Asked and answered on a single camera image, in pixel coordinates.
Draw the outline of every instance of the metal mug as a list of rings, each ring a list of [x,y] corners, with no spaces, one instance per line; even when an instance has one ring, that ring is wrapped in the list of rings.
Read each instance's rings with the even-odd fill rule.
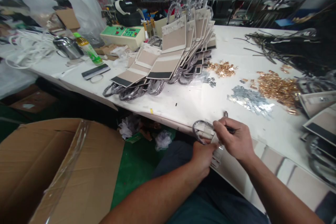
[[[57,36],[53,43],[56,48],[62,51],[70,60],[81,58],[84,55],[79,45],[68,37]]]

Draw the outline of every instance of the green floor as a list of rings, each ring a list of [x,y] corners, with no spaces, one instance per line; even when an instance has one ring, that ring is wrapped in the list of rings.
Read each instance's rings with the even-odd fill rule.
[[[71,105],[58,101],[38,114],[24,113],[32,121],[48,120],[60,117],[78,117],[69,113]],[[29,121],[15,110],[0,105],[0,117],[28,123]],[[0,142],[10,135],[19,125],[0,120]],[[114,190],[111,208],[119,204],[130,192],[151,179],[151,175],[163,157],[164,151],[155,150],[155,141],[141,139],[131,144],[125,143],[121,158],[117,183]]]

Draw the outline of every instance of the hand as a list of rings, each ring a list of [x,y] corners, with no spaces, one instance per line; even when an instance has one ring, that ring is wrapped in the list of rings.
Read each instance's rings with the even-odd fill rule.
[[[226,126],[236,130],[235,133],[229,133]],[[226,150],[238,161],[246,161],[255,156],[250,130],[247,125],[228,117],[223,117],[219,121],[214,121],[213,127]]]
[[[206,177],[210,172],[212,153],[219,147],[219,144],[212,144],[210,143],[211,140],[209,139],[204,140],[209,144],[203,145],[198,141],[194,143],[194,150],[192,152],[193,157],[190,163],[193,164],[193,167],[198,169],[198,171],[201,173],[201,176]]]

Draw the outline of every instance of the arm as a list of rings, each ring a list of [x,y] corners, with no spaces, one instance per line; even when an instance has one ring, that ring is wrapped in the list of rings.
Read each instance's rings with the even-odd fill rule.
[[[226,150],[246,170],[272,224],[323,223],[255,155],[250,131],[245,124],[224,117],[214,121],[213,126]],[[230,134],[225,126],[234,128],[236,132]]]
[[[209,174],[216,148],[195,142],[189,163],[135,189],[100,224],[165,223]]]

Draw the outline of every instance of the right hand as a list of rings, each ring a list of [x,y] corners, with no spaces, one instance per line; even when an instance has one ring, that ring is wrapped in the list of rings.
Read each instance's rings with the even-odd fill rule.
[[[226,126],[234,129],[235,133],[229,133]],[[250,130],[247,125],[231,118],[223,117],[218,121],[214,121],[213,127],[219,141],[224,144],[226,150],[238,161],[246,161],[255,156]]]

